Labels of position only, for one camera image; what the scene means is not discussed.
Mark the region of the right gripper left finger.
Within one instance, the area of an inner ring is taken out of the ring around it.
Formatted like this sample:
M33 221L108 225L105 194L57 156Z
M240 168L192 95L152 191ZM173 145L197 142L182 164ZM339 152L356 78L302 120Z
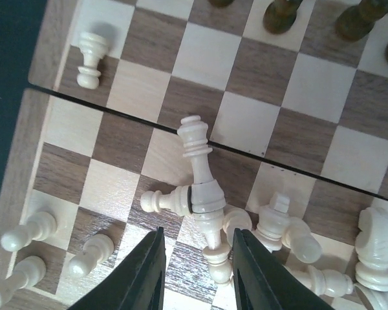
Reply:
M151 231L75 309L162 309L166 277L164 228Z

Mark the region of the white knight chess piece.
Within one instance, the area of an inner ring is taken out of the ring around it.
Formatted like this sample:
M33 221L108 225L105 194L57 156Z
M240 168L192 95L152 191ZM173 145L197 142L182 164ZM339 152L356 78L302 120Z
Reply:
M358 255L355 273L359 284L376 291L388 291L388 212L368 207L361 211L355 240Z

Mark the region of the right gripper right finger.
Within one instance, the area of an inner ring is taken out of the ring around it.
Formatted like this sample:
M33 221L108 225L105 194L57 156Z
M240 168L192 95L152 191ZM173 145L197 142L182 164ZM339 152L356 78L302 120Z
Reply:
M237 309L331 309L294 278L246 229L233 235L233 278Z

